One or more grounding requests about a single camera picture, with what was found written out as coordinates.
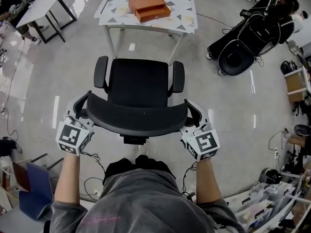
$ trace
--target white desk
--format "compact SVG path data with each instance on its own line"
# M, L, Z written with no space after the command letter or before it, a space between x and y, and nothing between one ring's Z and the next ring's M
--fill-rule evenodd
M308 72L307 72L307 70L304 67L302 67L302 68L300 68L298 70L295 70L293 72L290 72L288 74L285 74L284 77L286 78L288 76L294 75L294 74L299 73L299 72L301 72L301 78L303 79L306 87L301 88L299 90L288 92L287 95L292 95L292 94L299 93L299 92L304 92L304 91L309 92L309 94L311 95L311 84L310 84L310 81L309 81L309 78L308 78Z
M19 21L19 23L18 23L18 25L16 27L18 28L18 27L23 26L23 25L25 25L27 23L33 22L36 31L38 32L38 34L40 35L40 37L42 38L44 43L47 43L52 38L54 38L56 35L59 35L61 37L61 39L63 40L63 42L65 42L64 38L62 37L60 32L55 28L55 26L52 24L50 18L47 15L47 13L50 12L50 14L54 18L54 20L58 23L58 21L56 20L55 16L50 11L51 7L56 3L56 1L59 1L60 5L65 9L65 11L70 15L70 17L72 19L70 22L68 22L65 25L63 25L62 27L60 27L60 29L65 28L66 26L70 25L71 23L73 23L74 21L77 20L74 17L74 15L72 14L72 12L69 10L69 8L65 5L65 3L62 0L35 0L30 5L29 9L25 13L25 15L22 17L22 19ZM41 30L39 29L37 23L35 22L35 20L38 20L38 19L40 19L42 17L46 17L47 20L49 21L49 23L52 25L52 27L56 31L56 33L54 33L48 39L46 39L44 37L44 35L42 34Z
M140 23L128 8L128 0L103 0L94 17L99 18L103 26L112 58L117 58L113 47L109 28L130 28L156 31L179 36L177 44L171 53L168 64L172 64L173 55L182 39L198 28L194 0L165 0L171 10L171 15Z

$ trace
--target orange wooden box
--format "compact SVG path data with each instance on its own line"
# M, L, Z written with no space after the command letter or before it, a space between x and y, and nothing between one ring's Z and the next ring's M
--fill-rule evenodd
M140 22L169 17L171 14L164 0L129 0L128 7Z

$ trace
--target gray floor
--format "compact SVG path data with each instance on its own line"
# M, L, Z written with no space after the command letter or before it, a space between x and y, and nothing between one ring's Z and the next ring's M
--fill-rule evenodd
M66 43L59 37L38 46L30 45L29 41L25 43L7 105L9 130L18 130L18 142L25 158L47 152L49 155L42 163L48 165L62 157L53 142L56 135L56 129L52 128L55 96L60 96L57 122L63 119L68 101L80 92L92 89L106 98L104 91L93 87L97 58L110 55L103 29L93 18L101 1L64 0L78 18L62 31ZM254 64L236 77L220 77L217 63L205 57L206 47L219 39L222 29L227 28L217 21L230 26L238 23L241 9L250 7L247 0L195 0L195 3L197 13L201 15L198 15L198 30L184 40L176 55L176 60L185 66L185 89L183 93L175 94L169 104L178 104L187 98L208 110L221 143L212 162L220 189L224 196L228 196L255 182L263 168L276 166L274 153L268 150L268 140L274 133L284 127L292 130L295 124L306 119L293 116L286 96L285 80L279 66L284 60L294 58L286 45L279 45L266 54L264 67ZM69 20L59 4L54 5L52 11L60 22ZM177 41L162 33L126 30L120 35L119 30L111 32L113 41L121 43L119 58L167 61ZM24 43L18 33L8 30L2 33L6 36L2 47L8 49L3 74L9 83ZM129 51L133 42L135 50ZM255 92L251 89L251 71ZM3 116L0 116L0 135L6 135ZM183 175L194 160L179 140L179 133L152 138L150 156L166 162L181 187ZM272 141L272 147L281 149L280 136ZM122 157L134 159L137 148L124 145L115 133L97 128L85 151L98 152L101 163L107 167ZM282 163L285 155L281 153ZM103 172L93 159L82 156L81 181L91 176L102 178ZM186 186L194 185L193 172L187 175ZM94 188L101 189L101 184L90 181L88 192L92 193Z

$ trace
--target blue chair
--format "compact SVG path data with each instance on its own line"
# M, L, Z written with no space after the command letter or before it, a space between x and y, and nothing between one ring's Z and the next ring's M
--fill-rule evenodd
M62 160L63 158L47 169L34 163L26 163L31 191L19 192L19 208L31 219L38 220L53 203L54 196L48 170Z

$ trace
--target gray t-shirt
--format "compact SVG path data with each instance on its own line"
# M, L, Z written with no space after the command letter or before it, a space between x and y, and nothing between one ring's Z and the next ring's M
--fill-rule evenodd
M244 233L223 199L194 204L164 171L135 169L107 178L99 201L55 201L51 233Z

